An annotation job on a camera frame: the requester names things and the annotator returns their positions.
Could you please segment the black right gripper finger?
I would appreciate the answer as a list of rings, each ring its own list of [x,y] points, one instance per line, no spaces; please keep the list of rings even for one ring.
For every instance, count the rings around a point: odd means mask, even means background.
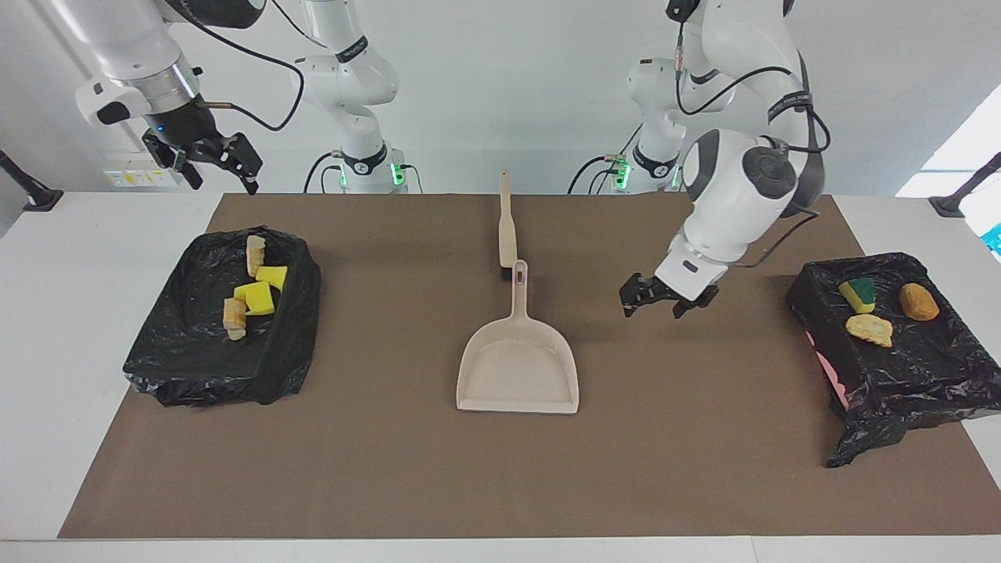
[[[213,150],[212,163],[219,170],[235,175],[246,190],[247,195],[256,195],[260,185],[260,175],[264,161],[253,147],[253,143],[243,133],[235,133],[217,140]]]
[[[181,174],[190,188],[200,190],[201,185],[203,185],[203,176],[187,160],[187,153],[184,149],[173,149],[157,138],[152,131],[144,132],[141,140],[154,163],[161,170],[172,170],[176,174]]]

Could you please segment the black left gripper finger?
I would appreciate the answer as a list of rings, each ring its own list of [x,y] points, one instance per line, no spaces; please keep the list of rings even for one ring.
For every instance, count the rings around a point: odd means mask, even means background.
[[[619,300],[623,314],[630,318],[640,307],[661,302],[666,299],[666,285],[657,277],[645,277],[635,272],[622,288],[619,289]]]
[[[685,313],[690,310],[705,309],[713,299],[718,295],[719,286],[716,284],[709,285],[705,288],[705,291],[698,296],[697,299],[686,299],[679,298],[675,306],[673,306],[673,317],[681,318]]]

